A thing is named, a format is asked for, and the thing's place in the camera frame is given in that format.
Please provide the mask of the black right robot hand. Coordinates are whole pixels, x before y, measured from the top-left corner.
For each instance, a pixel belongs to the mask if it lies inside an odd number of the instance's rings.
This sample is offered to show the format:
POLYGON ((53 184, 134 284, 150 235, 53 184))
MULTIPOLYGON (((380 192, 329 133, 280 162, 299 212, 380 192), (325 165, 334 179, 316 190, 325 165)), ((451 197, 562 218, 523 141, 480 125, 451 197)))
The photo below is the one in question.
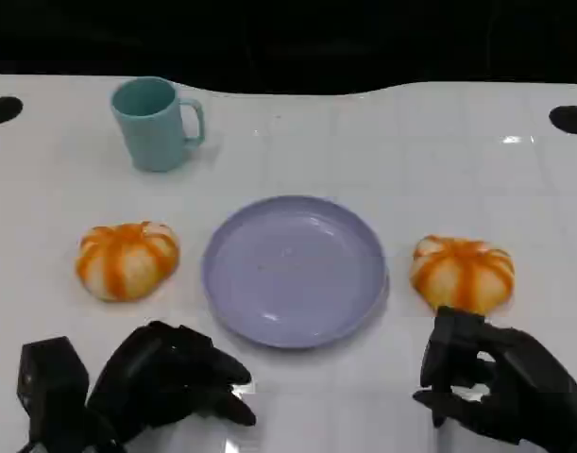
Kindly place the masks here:
POLYGON ((446 420, 498 441, 577 452, 577 382, 535 337, 441 307, 413 398, 446 420))

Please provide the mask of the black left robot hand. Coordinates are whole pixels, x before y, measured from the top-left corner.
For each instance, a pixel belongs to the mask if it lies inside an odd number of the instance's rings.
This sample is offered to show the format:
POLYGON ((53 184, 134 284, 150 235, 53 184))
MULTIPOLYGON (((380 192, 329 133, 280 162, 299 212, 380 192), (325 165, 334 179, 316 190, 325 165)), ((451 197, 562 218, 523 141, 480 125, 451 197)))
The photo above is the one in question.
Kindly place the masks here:
POLYGON ((136 328, 107 361, 88 400, 125 444, 149 428, 198 414, 253 427, 257 417, 233 393, 249 371, 212 339, 153 321, 136 328))

